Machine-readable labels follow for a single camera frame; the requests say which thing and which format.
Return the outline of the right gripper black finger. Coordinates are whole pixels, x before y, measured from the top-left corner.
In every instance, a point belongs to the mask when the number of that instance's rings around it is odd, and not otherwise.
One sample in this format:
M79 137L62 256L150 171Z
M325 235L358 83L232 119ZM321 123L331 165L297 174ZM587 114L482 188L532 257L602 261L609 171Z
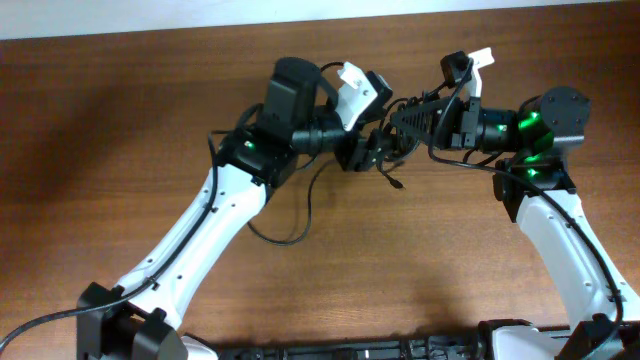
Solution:
M391 115L391 125L403 131L432 131L449 100L445 97L397 111Z
M407 136L414 145L424 144L426 146L432 146L435 149L439 148L438 137L434 129L419 131L416 128L412 128L407 131Z

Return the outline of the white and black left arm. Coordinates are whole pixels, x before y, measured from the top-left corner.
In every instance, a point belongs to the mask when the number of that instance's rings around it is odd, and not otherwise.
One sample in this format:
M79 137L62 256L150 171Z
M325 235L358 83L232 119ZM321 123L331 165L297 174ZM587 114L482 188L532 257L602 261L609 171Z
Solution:
M279 59L263 102L241 114L219 145L199 194L151 253L116 285L91 284L78 303L80 359L216 359L178 330L191 300L236 234L295 172L300 155L337 152L357 123L391 97L386 81L345 62L334 88L322 68Z

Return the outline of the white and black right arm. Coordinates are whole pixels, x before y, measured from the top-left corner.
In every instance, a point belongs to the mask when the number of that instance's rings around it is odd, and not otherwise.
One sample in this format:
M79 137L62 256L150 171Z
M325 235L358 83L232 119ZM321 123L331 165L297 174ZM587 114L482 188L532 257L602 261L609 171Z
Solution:
M486 109L477 97L410 104L392 126L435 150L497 156L475 169L493 175L494 195L541 256L568 317L568 332L543 332L523 320L478 326L486 359L636 359L639 296L594 234L568 172L584 141L590 100L556 87L516 111Z

